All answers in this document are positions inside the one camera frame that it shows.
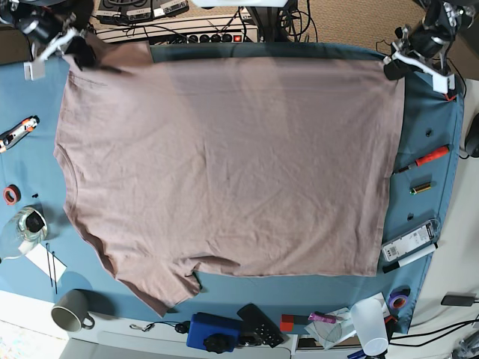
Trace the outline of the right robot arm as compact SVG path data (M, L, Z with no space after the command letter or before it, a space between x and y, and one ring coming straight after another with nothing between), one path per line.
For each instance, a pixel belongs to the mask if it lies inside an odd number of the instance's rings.
M70 55L83 70L97 64L86 40L93 12L93 1L2 1L1 23L24 35L32 63L43 63L52 55Z

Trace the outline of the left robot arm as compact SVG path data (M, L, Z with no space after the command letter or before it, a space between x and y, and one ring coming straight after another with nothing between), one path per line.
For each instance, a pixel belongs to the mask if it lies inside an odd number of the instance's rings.
M391 54L384 58L384 73L398 80L412 71L437 79L451 74L447 55L460 31L472 26L477 1L430 1L423 19L414 27L395 30Z

